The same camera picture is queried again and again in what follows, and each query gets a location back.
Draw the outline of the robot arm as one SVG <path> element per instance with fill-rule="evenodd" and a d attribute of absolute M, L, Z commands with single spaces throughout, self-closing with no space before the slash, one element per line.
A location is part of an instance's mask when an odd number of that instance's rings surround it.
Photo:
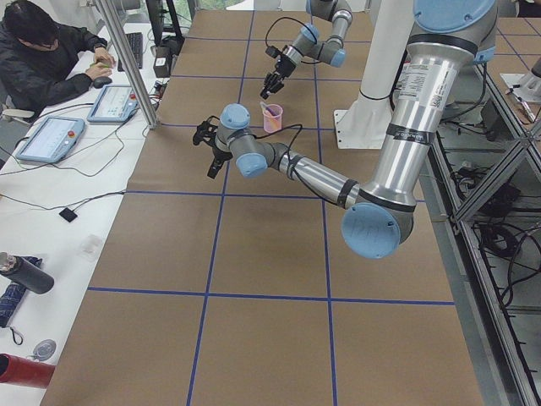
<path fill-rule="evenodd" d="M 193 137 L 206 144 L 215 177 L 234 162 L 245 178 L 268 169 L 301 183 L 344 211 L 341 234 L 365 258 L 392 255 L 414 227 L 416 184 L 460 71 L 494 54 L 494 1 L 385 1 L 380 6 L 358 99 L 336 113 L 343 174 L 291 144 L 258 136 L 247 108 L 234 103 L 202 122 Z"/>
<path fill-rule="evenodd" d="M 312 17 L 332 23 L 330 36 L 320 40 L 320 32 L 311 23 L 303 23 L 290 17 L 277 19 L 265 34 L 265 53 L 276 60 L 274 70 L 265 76 L 260 96 L 267 99 L 284 87 L 284 79 L 303 63 L 303 58 L 312 58 L 314 64 L 326 63 L 332 67 L 341 67 L 346 59 L 344 40 L 352 23 L 352 9 L 348 1 L 307 1 L 306 12 Z M 268 42 L 271 29 L 283 19 L 290 19 L 301 25 L 298 36 L 282 49 Z"/>

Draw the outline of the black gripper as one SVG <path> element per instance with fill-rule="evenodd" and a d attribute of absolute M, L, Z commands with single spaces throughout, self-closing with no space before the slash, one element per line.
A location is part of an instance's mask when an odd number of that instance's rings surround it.
<path fill-rule="evenodd" d="M 271 94 L 276 94 L 284 87 L 283 80 L 288 78 L 296 69 L 297 64 L 285 54 L 277 57 L 273 73 L 265 76 L 263 89 L 260 92 L 262 98 L 268 98 Z"/>
<path fill-rule="evenodd" d="M 224 162 L 230 161 L 232 159 L 232 153 L 229 151 L 222 150 L 218 145 L 212 147 L 214 160 L 210 164 L 210 167 L 207 172 L 209 178 L 215 178 L 217 174 L 221 171 Z"/>

